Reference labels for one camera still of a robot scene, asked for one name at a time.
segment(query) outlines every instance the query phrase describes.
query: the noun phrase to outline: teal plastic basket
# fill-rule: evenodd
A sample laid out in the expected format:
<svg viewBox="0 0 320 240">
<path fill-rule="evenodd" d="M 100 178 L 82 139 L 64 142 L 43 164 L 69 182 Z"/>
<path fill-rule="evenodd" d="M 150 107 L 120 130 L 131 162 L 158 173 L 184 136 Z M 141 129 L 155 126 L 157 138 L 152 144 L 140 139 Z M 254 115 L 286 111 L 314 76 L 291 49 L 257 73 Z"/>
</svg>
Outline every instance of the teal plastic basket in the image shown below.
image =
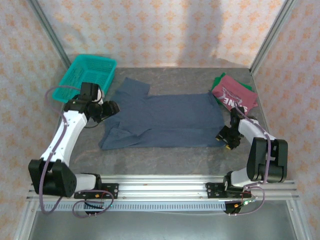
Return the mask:
<svg viewBox="0 0 320 240">
<path fill-rule="evenodd" d="M 81 87 L 83 82 L 98 84 L 107 93 L 112 80 L 115 77 L 117 61 L 102 56 L 78 55 L 69 69 L 66 71 L 61 85 Z M 53 92 L 53 99 L 67 103 L 80 92 L 69 88 L 57 88 Z"/>
</svg>

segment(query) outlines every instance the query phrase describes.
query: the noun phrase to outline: gray shirt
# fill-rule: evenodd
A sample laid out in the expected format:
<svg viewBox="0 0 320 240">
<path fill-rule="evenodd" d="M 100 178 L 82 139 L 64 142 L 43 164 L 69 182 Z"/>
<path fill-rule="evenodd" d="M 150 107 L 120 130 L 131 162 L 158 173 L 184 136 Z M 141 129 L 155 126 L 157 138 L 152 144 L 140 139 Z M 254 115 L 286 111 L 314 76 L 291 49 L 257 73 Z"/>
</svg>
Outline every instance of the gray shirt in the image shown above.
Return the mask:
<svg viewBox="0 0 320 240">
<path fill-rule="evenodd" d="M 111 100 L 120 112 L 105 120 L 103 150 L 137 147 L 221 147 L 224 119 L 211 92 L 148 96 L 150 85 L 126 78 Z"/>
</svg>

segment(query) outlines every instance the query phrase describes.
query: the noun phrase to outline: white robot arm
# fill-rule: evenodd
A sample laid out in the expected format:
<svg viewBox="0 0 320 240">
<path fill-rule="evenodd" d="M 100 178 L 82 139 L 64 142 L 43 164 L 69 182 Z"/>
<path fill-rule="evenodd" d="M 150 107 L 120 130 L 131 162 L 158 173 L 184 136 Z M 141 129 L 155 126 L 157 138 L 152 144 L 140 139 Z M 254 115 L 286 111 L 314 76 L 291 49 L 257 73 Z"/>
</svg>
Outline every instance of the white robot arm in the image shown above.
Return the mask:
<svg viewBox="0 0 320 240">
<path fill-rule="evenodd" d="M 44 163 L 49 159 L 57 143 L 59 144 L 53 152 L 45 173 L 43 193 L 71 197 L 74 192 L 99 189 L 101 185 L 100 176 L 93 173 L 74 174 L 69 169 L 70 156 L 78 136 L 86 126 L 89 118 L 100 123 L 118 112 L 119 107 L 114 101 L 103 102 L 103 92 L 97 84 L 82 83 L 80 94 L 69 100 L 64 107 L 63 115 L 67 123 L 61 122 L 51 144 L 41 158 L 33 159 L 29 163 L 28 169 L 36 193 L 39 193 Z M 62 140 L 59 142 L 65 124 L 67 124 L 67 128 Z"/>
<path fill-rule="evenodd" d="M 240 144 L 241 137 L 245 137 L 251 144 L 251 149 L 248 157 L 248 162 L 245 168 L 229 172 L 224 180 L 227 182 L 227 187 L 243 188 L 254 182 L 263 181 L 266 173 L 266 158 L 268 152 L 268 140 L 271 144 L 268 176 L 268 183 L 282 183 L 287 177 L 287 162 L 288 162 L 288 143 L 283 139 L 277 139 L 267 133 L 256 119 L 243 118 L 244 109 L 231 109 L 231 127 L 224 126 L 216 136 L 218 141 L 224 141 L 226 147 L 230 150 L 236 148 Z"/>
</svg>

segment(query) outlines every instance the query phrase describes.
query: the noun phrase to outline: patterned wall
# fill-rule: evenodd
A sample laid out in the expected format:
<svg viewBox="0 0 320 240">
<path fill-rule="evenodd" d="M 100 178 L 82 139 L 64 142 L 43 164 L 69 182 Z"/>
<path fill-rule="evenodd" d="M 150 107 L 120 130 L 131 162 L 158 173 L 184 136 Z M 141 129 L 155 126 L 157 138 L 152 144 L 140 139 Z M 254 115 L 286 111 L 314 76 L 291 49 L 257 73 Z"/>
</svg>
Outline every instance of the patterned wall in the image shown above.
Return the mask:
<svg viewBox="0 0 320 240">
<path fill-rule="evenodd" d="M 0 4 L 0 239 L 12 239 L 30 187 L 28 163 L 57 123 L 44 94 L 66 69 L 27 1 Z"/>
<path fill-rule="evenodd" d="M 320 238 L 320 4 L 300 0 L 255 81 L 268 126 L 289 143 L 288 171 Z"/>
<path fill-rule="evenodd" d="M 285 0 L 40 0 L 71 61 L 249 67 Z"/>
</svg>

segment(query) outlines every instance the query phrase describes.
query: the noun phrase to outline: purple cable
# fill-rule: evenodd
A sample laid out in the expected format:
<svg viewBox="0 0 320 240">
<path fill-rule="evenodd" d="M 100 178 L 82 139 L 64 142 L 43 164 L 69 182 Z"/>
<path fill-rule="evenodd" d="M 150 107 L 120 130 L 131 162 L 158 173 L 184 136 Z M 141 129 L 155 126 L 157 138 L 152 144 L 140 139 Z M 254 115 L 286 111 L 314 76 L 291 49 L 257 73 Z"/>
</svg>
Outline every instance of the purple cable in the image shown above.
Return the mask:
<svg viewBox="0 0 320 240">
<path fill-rule="evenodd" d="M 112 198 L 111 200 L 111 203 L 109 204 L 109 206 L 107 206 L 105 209 L 103 209 L 102 211 L 98 212 L 98 213 L 95 213 L 94 215 L 95 216 L 98 216 L 100 214 L 103 214 L 105 211 L 107 211 L 111 206 L 112 204 L 114 203 L 114 196 L 112 195 L 111 192 L 109 191 L 106 191 L 106 190 L 84 190 L 84 191 L 81 191 L 82 193 L 106 193 L 106 194 L 109 194 Z M 100 204 L 101 202 L 100 201 L 92 201 L 92 200 L 80 200 L 80 201 L 77 201 L 74 205 L 73 205 L 73 208 L 72 208 L 72 214 L 79 218 L 79 219 L 86 219 L 86 218 L 90 218 L 91 217 L 91 214 L 89 215 L 78 215 L 76 214 L 75 212 L 75 208 L 76 208 L 76 205 L 79 204 L 79 203 L 90 203 L 90 204 Z"/>
<path fill-rule="evenodd" d="M 48 156 L 48 159 L 45 161 L 45 164 L 44 164 L 44 167 L 43 167 L 43 171 L 42 171 L 42 174 L 41 174 L 41 178 L 40 178 L 40 185 L 39 185 L 39 201 L 40 201 L 40 208 L 41 208 L 41 211 L 43 214 L 51 214 L 58 206 L 59 202 L 61 201 L 62 199 L 62 196 L 58 199 L 58 201 L 56 201 L 55 205 L 53 206 L 53 208 L 50 210 L 50 211 L 46 211 L 45 210 L 45 206 L 44 206 L 44 182 L 45 182 L 45 175 L 46 175 L 46 172 L 47 172 L 47 169 L 48 169 L 48 166 L 49 166 L 49 163 L 50 163 L 50 160 L 52 158 L 52 156 L 54 155 L 54 152 L 56 151 L 57 147 L 59 146 L 59 144 L 61 143 L 62 139 L 64 138 L 65 134 L 66 134 L 66 131 L 67 131 L 67 119 L 66 117 L 63 115 L 62 112 L 60 112 L 59 110 L 55 109 L 49 102 L 48 100 L 48 94 L 57 89 L 57 88 L 64 88 L 64 89 L 75 89 L 75 90 L 78 90 L 80 91 L 80 89 L 74 87 L 74 86 L 67 86 L 67 85 L 61 85 L 61 86 L 53 86 L 51 87 L 50 89 L 48 89 L 45 94 L 44 94 L 44 101 L 46 104 L 49 105 L 49 107 L 54 111 L 56 112 L 57 114 L 60 115 L 60 117 L 62 118 L 62 120 L 64 121 L 64 125 L 63 125 L 63 130 L 62 130 L 62 133 L 58 139 L 58 141 L 56 142 L 56 144 L 54 145 L 54 147 L 52 148 L 52 151 L 51 153 L 49 154 Z"/>
</svg>

